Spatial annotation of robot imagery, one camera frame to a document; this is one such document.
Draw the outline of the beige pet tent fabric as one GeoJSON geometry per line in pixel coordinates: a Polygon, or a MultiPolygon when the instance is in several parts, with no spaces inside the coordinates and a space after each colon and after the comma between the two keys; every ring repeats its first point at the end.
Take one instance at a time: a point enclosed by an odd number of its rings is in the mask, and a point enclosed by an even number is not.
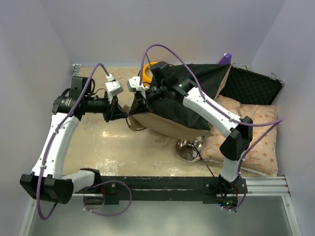
{"type": "MultiPolygon", "coordinates": [[[[202,91],[216,100],[224,88],[231,65],[188,64],[197,77],[202,91]]],[[[130,116],[131,106],[123,110],[131,121],[131,130],[148,128],[160,134],[178,139],[193,140],[201,136],[211,136],[211,125],[193,110],[175,100],[164,98],[152,104],[152,111],[130,116]]]]}

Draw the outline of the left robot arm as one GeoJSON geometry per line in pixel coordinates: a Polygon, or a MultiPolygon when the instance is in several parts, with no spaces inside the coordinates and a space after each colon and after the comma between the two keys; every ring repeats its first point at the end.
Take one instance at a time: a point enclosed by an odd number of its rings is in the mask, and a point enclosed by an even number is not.
{"type": "Polygon", "coordinates": [[[98,192],[102,187],[100,172],[96,169],[81,168],[71,175],[63,175],[63,164],[67,150],[79,125],[86,113],[102,114],[109,122],[126,118],[127,114],[118,104],[117,94],[123,88],[112,75],[108,75],[103,97],[93,95],[90,81],[87,91],[80,98],[86,77],[72,77],[71,87],[67,88],[53,103],[52,120],[41,155],[30,174],[23,174],[20,185],[33,198],[59,204],[67,204],[72,194],[87,189],[91,193],[98,192]]]}

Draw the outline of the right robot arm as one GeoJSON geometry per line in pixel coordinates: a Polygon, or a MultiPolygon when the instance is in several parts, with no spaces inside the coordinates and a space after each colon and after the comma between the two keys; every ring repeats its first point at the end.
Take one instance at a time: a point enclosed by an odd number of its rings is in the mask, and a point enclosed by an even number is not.
{"type": "Polygon", "coordinates": [[[139,76],[128,79],[127,87],[135,95],[134,102],[150,110],[153,102],[167,97],[212,124],[225,138],[220,146],[224,160],[219,187],[222,192],[231,193],[240,177],[241,159],[252,141],[252,119],[230,113],[202,91],[196,78],[178,78],[164,61],[153,65],[151,72],[153,82],[149,87],[143,85],[139,76]]]}

